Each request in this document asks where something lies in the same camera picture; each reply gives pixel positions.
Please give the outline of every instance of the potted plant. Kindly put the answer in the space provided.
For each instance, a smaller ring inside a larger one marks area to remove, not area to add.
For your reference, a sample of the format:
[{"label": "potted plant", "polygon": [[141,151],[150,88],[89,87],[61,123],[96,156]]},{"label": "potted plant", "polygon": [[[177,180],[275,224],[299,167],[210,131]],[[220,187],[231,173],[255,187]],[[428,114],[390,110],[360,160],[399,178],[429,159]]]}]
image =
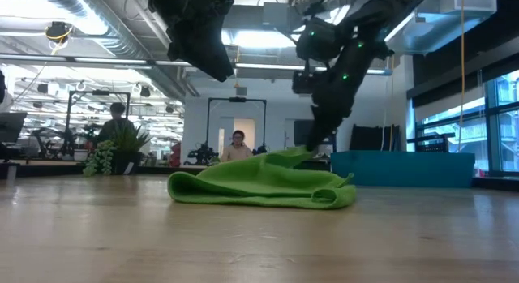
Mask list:
[{"label": "potted plant", "polygon": [[103,174],[132,174],[139,166],[143,154],[139,150],[150,141],[149,134],[140,134],[140,126],[134,128],[127,123],[118,126],[111,140],[101,142],[93,155],[88,159],[85,175],[93,175],[98,171]]}]

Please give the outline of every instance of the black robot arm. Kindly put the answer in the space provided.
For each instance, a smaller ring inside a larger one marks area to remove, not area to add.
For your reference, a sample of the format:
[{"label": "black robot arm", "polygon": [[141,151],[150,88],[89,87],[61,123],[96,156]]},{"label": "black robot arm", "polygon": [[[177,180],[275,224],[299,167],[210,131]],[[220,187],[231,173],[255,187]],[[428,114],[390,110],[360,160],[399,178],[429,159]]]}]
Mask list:
[{"label": "black robot arm", "polygon": [[423,0],[370,0],[337,26],[312,17],[306,24],[296,51],[308,61],[334,66],[321,73],[294,74],[294,85],[312,91],[314,124],[307,141],[313,150],[348,118],[358,88],[374,58],[392,55],[384,38]]}]

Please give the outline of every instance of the hanging plant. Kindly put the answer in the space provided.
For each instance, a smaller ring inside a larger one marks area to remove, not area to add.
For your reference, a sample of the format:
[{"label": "hanging plant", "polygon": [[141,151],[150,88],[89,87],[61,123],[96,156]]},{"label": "hanging plant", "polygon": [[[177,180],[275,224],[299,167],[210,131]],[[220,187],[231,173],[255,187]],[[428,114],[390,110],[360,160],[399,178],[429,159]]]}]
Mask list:
[{"label": "hanging plant", "polygon": [[96,174],[101,167],[101,172],[105,175],[112,174],[113,151],[116,149],[112,140],[106,140],[97,145],[96,151],[88,158],[87,167],[83,169],[83,175],[91,177]]}]

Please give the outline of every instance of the green cloth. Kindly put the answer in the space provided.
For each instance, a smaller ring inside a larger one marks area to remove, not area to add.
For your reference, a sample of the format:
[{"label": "green cloth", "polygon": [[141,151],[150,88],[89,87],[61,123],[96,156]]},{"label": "green cloth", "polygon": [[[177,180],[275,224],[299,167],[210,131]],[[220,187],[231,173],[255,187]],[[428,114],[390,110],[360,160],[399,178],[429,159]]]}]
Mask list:
[{"label": "green cloth", "polygon": [[268,207],[337,209],[352,204],[353,177],[325,171],[293,169],[311,154],[304,148],[261,154],[243,161],[211,166],[197,176],[177,172],[169,177],[175,201],[196,204],[245,204]]}]

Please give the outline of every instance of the teal box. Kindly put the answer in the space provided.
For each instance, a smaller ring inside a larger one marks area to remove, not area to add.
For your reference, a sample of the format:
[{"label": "teal box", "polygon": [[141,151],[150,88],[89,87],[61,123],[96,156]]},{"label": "teal box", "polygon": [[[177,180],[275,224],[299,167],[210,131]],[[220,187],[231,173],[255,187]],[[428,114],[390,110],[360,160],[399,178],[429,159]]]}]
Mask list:
[{"label": "teal box", "polygon": [[354,184],[382,187],[469,188],[472,153],[348,151],[332,154],[332,172]]}]

